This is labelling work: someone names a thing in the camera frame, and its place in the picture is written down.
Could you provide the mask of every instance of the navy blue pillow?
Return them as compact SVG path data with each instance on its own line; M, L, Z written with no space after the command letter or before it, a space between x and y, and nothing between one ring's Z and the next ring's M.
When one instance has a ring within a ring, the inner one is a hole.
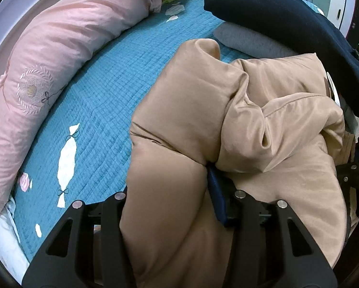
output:
M302 0L205 0L214 16L258 31L297 53L316 53L359 117L359 56L341 32Z

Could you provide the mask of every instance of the gray pillow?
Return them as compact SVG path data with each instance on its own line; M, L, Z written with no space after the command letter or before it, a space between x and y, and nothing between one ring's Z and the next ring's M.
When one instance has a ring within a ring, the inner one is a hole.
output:
M246 27L224 22L214 31L223 45L255 58L279 58L298 55L287 46Z

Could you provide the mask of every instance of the pink candy patch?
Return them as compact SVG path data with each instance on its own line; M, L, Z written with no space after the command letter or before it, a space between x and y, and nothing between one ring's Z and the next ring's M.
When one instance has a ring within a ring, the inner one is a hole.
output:
M21 189L26 192L30 186L30 179L27 173L22 173L22 175L18 178L18 184Z

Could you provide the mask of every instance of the bed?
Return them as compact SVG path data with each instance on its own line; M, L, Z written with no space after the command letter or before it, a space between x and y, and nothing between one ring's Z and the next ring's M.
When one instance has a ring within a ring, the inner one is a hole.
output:
M177 18L166 14L176 5L184 6ZM20 169L26 189L19 179L13 190L16 210L9 212L18 231L18 248L29 262L74 200L100 202L124 189L131 154L128 130L135 107L181 43L213 38L213 31L222 23L203 6L203 0L164 4L160 13L150 15L96 53L54 104ZM250 58L219 45L224 62ZM71 162L74 175L62 189L58 164L69 139L76 143ZM60 203L62 195L65 204Z

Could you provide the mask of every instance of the metal screw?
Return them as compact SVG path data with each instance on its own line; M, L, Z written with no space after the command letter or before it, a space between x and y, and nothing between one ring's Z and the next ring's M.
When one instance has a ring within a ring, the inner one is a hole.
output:
M115 195L114 195L114 198L116 200L122 200L122 199L125 199L126 197L126 194L123 193L123 192L117 192Z
M284 200L278 200L278 201L277 201L277 205L278 205L278 207L284 209L284 208L287 207L287 202L284 201Z
M240 198L240 199L243 199L246 197L246 193L243 191L243 190L236 190L236 192L234 193L234 195L237 197L237 198Z
M83 202L80 201L80 200L76 200L76 201L73 202L73 208L74 209L79 209L82 206L83 206Z

